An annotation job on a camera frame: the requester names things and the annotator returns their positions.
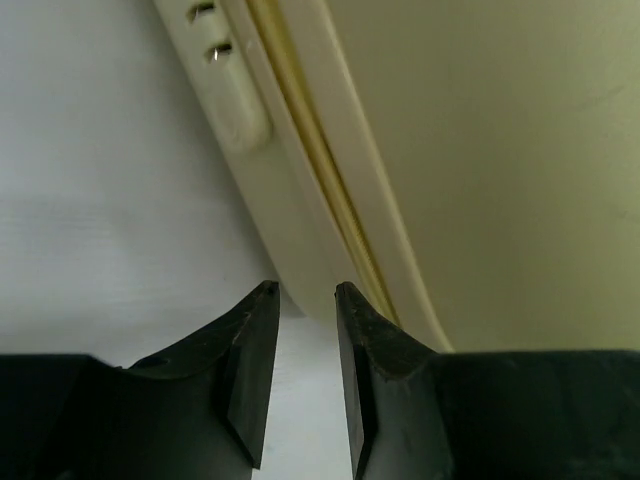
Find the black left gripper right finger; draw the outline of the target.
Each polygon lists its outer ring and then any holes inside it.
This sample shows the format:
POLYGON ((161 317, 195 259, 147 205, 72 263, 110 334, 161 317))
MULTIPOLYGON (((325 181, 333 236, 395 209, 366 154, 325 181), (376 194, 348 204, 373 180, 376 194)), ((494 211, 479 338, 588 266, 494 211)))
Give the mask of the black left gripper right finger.
POLYGON ((335 292, 357 479, 635 479, 639 355, 438 353, 335 292))

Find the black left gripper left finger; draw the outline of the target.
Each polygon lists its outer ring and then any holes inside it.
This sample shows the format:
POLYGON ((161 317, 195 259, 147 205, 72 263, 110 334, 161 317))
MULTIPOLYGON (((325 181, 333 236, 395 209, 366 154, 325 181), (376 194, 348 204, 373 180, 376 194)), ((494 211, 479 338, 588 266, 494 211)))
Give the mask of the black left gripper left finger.
POLYGON ((274 281, 123 368, 1 359, 5 479, 248 479, 260 467, 280 316, 274 281))

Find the yellow hard-shell suitcase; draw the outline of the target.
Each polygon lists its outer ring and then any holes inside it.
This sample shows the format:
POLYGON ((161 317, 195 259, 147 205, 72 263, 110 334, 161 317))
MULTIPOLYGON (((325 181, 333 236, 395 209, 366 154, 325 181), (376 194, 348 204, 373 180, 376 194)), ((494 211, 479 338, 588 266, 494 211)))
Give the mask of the yellow hard-shell suitcase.
POLYGON ((309 317, 439 351, 639 346, 635 1, 160 1, 309 317))

